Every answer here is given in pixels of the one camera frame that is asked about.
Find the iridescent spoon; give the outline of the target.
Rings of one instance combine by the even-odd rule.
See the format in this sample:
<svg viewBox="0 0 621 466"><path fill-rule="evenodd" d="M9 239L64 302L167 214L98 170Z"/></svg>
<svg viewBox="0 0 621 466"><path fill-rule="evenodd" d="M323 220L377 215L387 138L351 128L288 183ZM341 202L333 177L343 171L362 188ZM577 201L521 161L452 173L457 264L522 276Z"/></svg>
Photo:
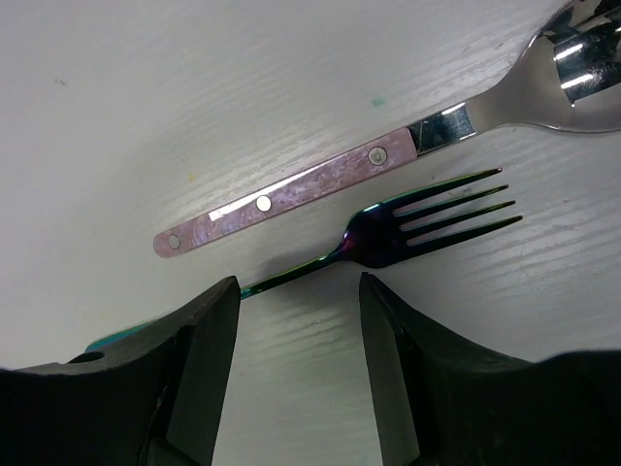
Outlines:
<svg viewBox="0 0 621 466"><path fill-rule="evenodd" d="M494 86L157 234L170 258L505 125L620 129L620 4L570 1Z"/></svg>

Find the iridescent fork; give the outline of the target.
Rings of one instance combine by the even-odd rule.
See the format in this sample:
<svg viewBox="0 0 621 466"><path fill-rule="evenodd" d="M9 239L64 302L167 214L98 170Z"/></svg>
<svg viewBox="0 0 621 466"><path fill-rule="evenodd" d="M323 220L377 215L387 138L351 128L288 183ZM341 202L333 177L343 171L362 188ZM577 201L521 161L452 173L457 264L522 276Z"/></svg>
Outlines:
<svg viewBox="0 0 621 466"><path fill-rule="evenodd" d="M299 302L308 306L323 304L327 300L318 296L319 285L317 283L313 283L309 290L304 290L303 286L310 282L309 276L311 274L319 273L329 266L339 262L351 262L366 269L382 269L467 242L512 225L522 220L523 217L511 216L442 236L430 236L432 233L458 223L510 207L515 204L513 200L431 222L423 223L421 221L424 217L506 190L508 189L506 184L469 193L462 197L443 200L436 204L417 207L403 213L400 211L404 207L420 203L466 184L496 176L502 172L503 169L500 167L487 169L428 184L377 202L350 218L340 242L333 250L289 270L242 287L241 298L245 300L262 292L298 281L299 284L295 285L292 290L284 292L286 296L298 291L301 294L297 299Z"/></svg>

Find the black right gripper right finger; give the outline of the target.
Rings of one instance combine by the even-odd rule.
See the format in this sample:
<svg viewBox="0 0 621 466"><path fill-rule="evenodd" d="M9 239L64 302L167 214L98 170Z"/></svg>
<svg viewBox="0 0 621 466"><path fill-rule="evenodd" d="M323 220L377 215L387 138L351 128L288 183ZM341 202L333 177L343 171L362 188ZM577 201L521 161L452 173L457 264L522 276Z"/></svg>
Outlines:
<svg viewBox="0 0 621 466"><path fill-rule="evenodd" d="M363 345L386 465L616 465L620 354L529 362L486 348L361 276Z"/></svg>

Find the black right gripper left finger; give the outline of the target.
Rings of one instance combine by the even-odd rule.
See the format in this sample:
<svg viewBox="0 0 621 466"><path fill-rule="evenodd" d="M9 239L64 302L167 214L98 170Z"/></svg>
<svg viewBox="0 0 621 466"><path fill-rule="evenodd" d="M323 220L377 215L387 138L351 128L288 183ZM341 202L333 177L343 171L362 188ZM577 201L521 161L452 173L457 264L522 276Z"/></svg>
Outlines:
<svg viewBox="0 0 621 466"><path fill-rule="evenodd" d="M236 344L228 277L67 363L1 373L5 465L209 465Z"/></svg>

